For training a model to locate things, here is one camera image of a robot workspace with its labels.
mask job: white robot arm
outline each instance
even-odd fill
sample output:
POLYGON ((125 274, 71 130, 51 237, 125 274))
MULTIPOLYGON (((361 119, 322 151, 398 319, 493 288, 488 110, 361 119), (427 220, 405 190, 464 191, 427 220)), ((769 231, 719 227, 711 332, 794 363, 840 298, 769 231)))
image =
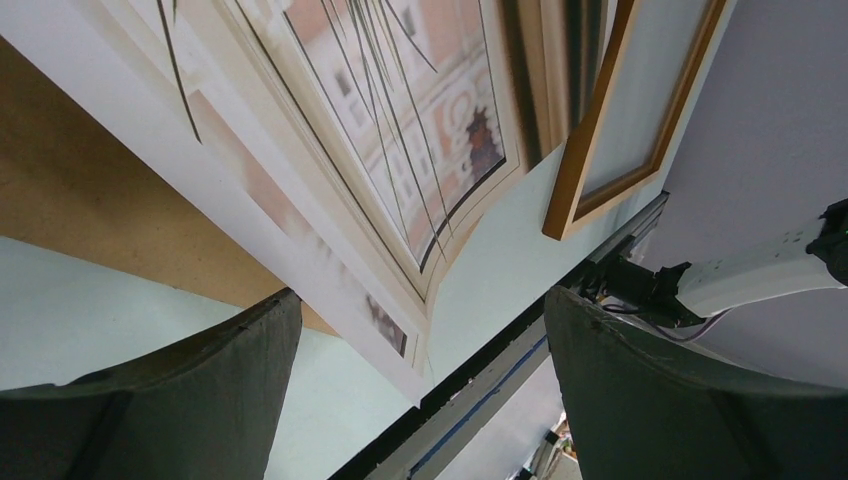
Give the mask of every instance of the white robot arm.
POLYGON ((846 288, 848 199, 797 229, 725 258, 652 272, 613 254, 598 268, 594 292, 632 307, 618 313, 665 328, 699 325, 769 298, 846 288))

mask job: gold frame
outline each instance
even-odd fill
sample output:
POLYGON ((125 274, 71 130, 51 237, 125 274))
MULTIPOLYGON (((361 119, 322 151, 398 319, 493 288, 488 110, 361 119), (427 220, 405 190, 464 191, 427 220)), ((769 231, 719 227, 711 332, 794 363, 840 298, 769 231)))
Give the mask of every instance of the gold frame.
POLYGON ((562 240, 600 215, 619 205, 641 187, 657 178, 667 157, 684 106, 695 78, 719 25, 719 19, 733 2, 710 0, 701 24, 693 37, 689 55, 681 69, 665 119, 657 132, 653 152, 640 167, 598 188, 585 198, 583 185, 594 160, 601 126, 609 99, 620 80, 623 52, 628 48, 637 13, 643 0, 620 0, 615 14, 606 55, 601 64, 595 91, 586 115, 568 138, 562 163, 554 184, 542 233, 562 240))

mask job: framed print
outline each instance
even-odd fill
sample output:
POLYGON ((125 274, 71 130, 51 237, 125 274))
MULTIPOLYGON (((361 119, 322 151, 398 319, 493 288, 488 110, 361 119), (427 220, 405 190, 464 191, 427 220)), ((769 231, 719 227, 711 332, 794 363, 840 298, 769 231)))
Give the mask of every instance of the framed print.
POLYGON ((496 5, 72 4, 273 223, 266 266, 417 401, 439 281, 526 171, 496 5))
POLYGON ((568 137, 543 233, 562 239, 651 182, 728 0, 620 0, 585 116, 568 137))

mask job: blue tape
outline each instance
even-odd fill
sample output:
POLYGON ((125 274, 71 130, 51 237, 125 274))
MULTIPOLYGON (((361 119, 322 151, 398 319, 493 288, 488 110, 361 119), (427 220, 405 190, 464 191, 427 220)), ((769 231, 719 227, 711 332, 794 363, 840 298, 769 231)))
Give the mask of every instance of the blue tape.
POLYGON ((466 423, 468 423, 468 421, 471 420, 471 417, 473 417, 474 414, 477 413, 477 411, 480 410, 483 405, 485 405, 486 402, 489 401, 490 398, 495 396, 495 394, 500 391, 504 383, 506 383, 506 381, 509 380, 509 378, 512 377, 515 372, 517 372, 518 369, 521 368, 521 366, 524 365, 525 362, 527 362, 527 360, 530 359, 530 357, 536 352, 536 350, 538 350, 542 346, 542 344, 545 343, 545 340, 547 340, 547 338, 548 336, 544 335, 538 342, 536 342, 536 344, 533 345, 533 347, 527 353, 525 353, 524 356, 521 357, 518 362, 516 362, 515 365, 512 366, 512 368, 509 369, 506 375, 504 375, 504 378, 502 378, 497 384, 495 384, 495 386, 491 390, 489 390, 486 395, 483 395, 483 398, 481 398, 477 403, 475 403, 474 406, 471 407, 471 409, 468 411, 468 413, 466 413, 456 423, 456 425, 451 427, 451 429, 448 430, 448 433, 442 436, 442 438, 440 438, 439 441, 436 442, 435 445, 433 445, 433 448, 431 448, 429 451, 427 451, 427 453, 424 454, 423 457, 421 457, 421 460, 419 460, 418 463, 416 463, 412 466, 411 469, 409 469, 409 475, 407 475, 406 478, 411 479, 415 475, 415 473, 418 472, 418 470, 421 470, 421 468, 428 461, 430 461, 430 459, 433 458, 433 456, 439 451, 439 449, 445 446, 448 440, 450 440, 450 438, 454 436, 456 432, 458 432, 466 423))

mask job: gray wall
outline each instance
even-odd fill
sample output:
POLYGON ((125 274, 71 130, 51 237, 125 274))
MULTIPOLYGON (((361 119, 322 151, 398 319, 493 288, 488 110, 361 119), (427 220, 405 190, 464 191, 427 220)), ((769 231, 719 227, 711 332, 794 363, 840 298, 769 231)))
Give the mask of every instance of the gray wall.
MULTIPOLYGON (((848 197, 846 20, 843 0, 739 2, 669 174, 649 266, 722 256, 848 197)), ((739 308, 703 345, 848 387, 848 291, 739 308)))

